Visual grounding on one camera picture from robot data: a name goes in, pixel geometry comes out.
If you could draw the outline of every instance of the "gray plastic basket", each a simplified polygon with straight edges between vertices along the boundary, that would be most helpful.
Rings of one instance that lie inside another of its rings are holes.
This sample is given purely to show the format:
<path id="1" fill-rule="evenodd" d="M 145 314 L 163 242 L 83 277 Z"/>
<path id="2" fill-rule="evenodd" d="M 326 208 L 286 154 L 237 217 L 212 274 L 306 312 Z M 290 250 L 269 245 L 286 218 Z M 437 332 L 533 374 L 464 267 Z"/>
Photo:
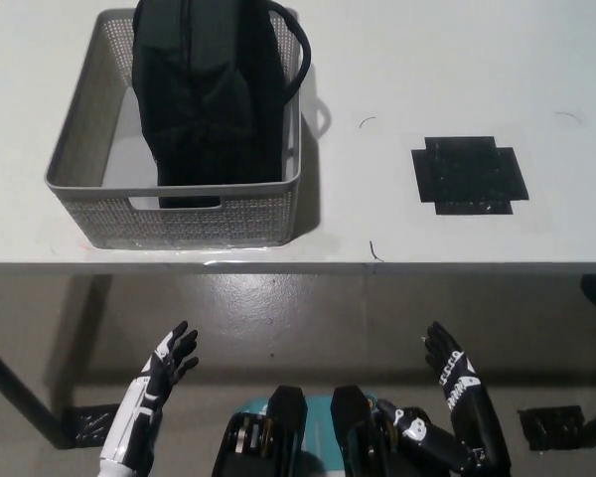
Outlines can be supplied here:
<path id="1" fill-rule="evenodd" d="M 141 136 L 132 92 L 132 15 L 107 10 L 96 21 L 73 103 L 46 181 L 99 248 L 183 249 L 271 246 L 291 239 L 300 180 L 300 100 L 285 108 L 284 181 L 156 187 L 156 167 Z M 299 67 L 300 45 L 271 14 L 285 75 Z M 219 197 L 205 209 L 159 210 L 159 197 Z"/>

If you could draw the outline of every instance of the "black square mat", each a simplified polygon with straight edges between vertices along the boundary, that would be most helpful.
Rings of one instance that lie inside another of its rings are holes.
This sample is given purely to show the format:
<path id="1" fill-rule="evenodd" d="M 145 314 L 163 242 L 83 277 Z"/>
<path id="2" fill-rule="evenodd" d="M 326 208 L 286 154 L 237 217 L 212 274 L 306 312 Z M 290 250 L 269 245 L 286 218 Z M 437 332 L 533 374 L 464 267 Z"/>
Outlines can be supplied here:
<path id="1" fill-rule="evenodd" d="M 413 150 L 421 202 L 434 202 L 438 215 L 511 214 L 511 201 L 528 200 L 511 147 L 494 137 L 427 137 Z"/>

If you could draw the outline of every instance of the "teal component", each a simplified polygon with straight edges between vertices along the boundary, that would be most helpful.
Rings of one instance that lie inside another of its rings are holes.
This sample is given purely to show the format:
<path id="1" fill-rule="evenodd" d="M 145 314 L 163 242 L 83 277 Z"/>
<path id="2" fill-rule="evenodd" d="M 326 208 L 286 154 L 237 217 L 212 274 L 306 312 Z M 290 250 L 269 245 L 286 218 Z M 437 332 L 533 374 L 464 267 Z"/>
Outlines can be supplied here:
<path id="1" fill-rule="evenodd" d="M 375 397 L 367 395 L 367 399 L 374 409 Z M 303 455 L 297 477 L 345 477 L 345 466 L 331 420 L 331 396 L 309 396 L 307 406 Z M 266 411 L 267 399 L 253 400 L 238 410 L 256 414 Z"/>

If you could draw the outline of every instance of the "robot finger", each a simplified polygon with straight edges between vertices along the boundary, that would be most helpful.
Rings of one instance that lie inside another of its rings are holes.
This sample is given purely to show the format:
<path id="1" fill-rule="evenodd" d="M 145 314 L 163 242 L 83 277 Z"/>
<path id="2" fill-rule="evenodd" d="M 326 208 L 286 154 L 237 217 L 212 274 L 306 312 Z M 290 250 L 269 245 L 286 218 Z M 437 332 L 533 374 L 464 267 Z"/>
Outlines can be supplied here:
<path id="1" fill-rule="evenodd" d="M 159 346 L 155 349 L 155 354 L 161 361 L 172 352 L 176 341 L 183 336 L 187 329 L 188 322 L 184 320 L 159 343 Z"/>
<path id="2" fill-rule="evenodd" d="M 428 340 L 426 340 L 426 342 L 431 342 L 433 346 L 439 349 L 441 351 L 440 356 L 448 357 L 455 350 L 446 342 L 444 336 L 440 333 L 435 324 L 436 322 L 428 327 Z"/>
<path id="3" fill-rule="evenodd" d="M 448 331 L 446 331 L 446 329 L 443 326 L 441 326 L 438 322 L 435 321 L 433 323 L 432 329 L 434 330 L 434 334 L 437 336 L 437 339 L 441 341 L 444 344 L 444 346 L 446 346 L 449 354 L 453 351 L 462 351 L 461 346 L 459 346 L 459 343 L 457 343 L 455 339 L 452 337 L 452 335 L 448 333 Z"/>
<path id="4" fill-rule="evenodd" d="M 179 368 L 179 365 L 183 362 L 184 358 L 192 354 L 197 348 L 197 337 L 199 332 L 192 330 L 187 336 L 183 337 L 177 347 L 173 350 L 172 356 L 175 365 L 175 369 Z"/>
<path id="5" fill-rule="evenodd" d="M 427 354 L 426 355 L 426 363 L 428 363 L 428 365 L 433 369 L 433 371 L 435 372 L 435 375 L 437 375 L 437 377 L 441 376 L 443 369 L 444 369 L 444 364 L 443 364 L 443 362 L 439 361 L 439 359 L 437 358 L 436 355 Z"/>
<path id="6" fill-rule="evenodd" d="M 199 358 L 197 358 L 196 356 L 194 358 L 191 358 L 188 361 L 186 361 L 183 364 L 183 366 L 179 370 L 177 370 L 175 373 L 175 384 L 179 382 L 179 380 L 184 376 L 184 374 L 188 370 L 191 370 L 198 363 L 199 363 Z"/>
<path id="7" fill-rule="evenodd" d="M 428 353 L 431 356 L 434 356 L 437 360 L 444 361 L 446 359 L 446 353 L 444 349 L 439 345 L 437 340 L 428 338 L 424 340 L 424 346 L 426 347 L 426 350 L 428 350 Z"/>

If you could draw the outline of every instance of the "black tape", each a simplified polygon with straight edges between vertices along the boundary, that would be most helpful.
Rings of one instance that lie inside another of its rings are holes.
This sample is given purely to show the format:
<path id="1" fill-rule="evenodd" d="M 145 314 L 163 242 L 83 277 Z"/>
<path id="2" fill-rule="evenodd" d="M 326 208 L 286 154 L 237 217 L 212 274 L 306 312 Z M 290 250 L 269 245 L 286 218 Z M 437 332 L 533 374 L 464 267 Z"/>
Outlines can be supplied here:
<path id="1" fill-rule="evenodd" d="M 115 419 L 119 404 L 68 407 L 62 427 L 75 441 L 75 447 L 101 447 Z"/>
<path id="2" fill-rule="evenodd" d="M 421 202 L 438 215 L 511 214 L 510 201 L 529 199 L 513 148 L 495 138 L 427 137 L 412 158 Z"/>
<path id="3" fill-rule="evenodd" d="M 585 416 L 578 405 L 520 410 L 519 417 L 529 450 L 569 450 L 582 446 Z"/>

